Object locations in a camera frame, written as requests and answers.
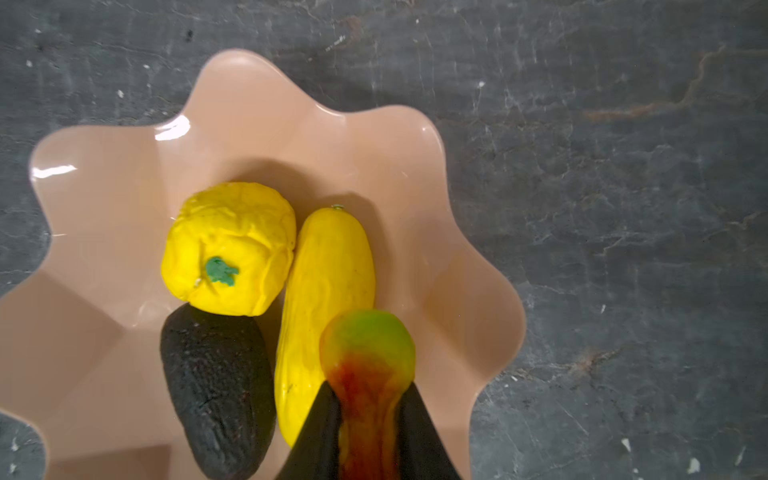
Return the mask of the long yellow fake fruit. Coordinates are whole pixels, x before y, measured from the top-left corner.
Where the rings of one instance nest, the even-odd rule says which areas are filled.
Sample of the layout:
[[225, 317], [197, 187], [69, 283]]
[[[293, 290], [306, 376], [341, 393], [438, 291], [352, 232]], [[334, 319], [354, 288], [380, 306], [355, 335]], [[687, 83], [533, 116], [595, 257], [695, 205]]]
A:
[[274, 396], [280, 432], [293, 446], [325, 377], [319, 342], [327, 324], [374, 306], [376, 274], [361, 223], [340, 205], [314, 211], [299, 232], [286, 283]]

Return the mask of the round yellow fake lemon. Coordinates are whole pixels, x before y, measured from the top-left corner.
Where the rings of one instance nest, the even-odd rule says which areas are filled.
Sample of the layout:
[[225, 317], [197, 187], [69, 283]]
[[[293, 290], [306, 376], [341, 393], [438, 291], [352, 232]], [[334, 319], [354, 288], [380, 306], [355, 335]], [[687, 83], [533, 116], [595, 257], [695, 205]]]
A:
[[208, 313], [260, 316], [286, 282], [297, 238], [291, 204], [255, 182], [227, 182], [184, 201], [161, 262], [170, 293]]

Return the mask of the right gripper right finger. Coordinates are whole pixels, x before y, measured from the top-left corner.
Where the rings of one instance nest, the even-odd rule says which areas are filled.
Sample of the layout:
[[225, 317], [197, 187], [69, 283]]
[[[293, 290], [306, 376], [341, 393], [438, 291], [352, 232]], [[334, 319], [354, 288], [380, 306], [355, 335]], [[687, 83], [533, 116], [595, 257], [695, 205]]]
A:
[[401, 397], [398, 409], [400, 478], [459, 480], [415, 383]]

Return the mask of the black fake avocado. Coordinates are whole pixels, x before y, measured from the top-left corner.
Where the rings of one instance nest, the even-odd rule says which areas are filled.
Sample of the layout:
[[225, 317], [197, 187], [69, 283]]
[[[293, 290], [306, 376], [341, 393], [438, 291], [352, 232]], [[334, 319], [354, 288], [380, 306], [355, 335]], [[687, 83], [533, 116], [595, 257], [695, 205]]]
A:
[[209, 479], [248, 479], [276, 426], [273, 373], [257, 321], [181, 305], [165, 320], [160, 355], [193, 457]]

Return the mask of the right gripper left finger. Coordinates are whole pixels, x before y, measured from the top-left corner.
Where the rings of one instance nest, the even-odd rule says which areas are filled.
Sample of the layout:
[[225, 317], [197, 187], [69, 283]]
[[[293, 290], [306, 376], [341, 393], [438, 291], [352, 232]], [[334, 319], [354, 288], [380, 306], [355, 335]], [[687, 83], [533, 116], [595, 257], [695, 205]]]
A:
[[324, 382], [277, 480], [336, 480], [339, 475], [341, 404]]

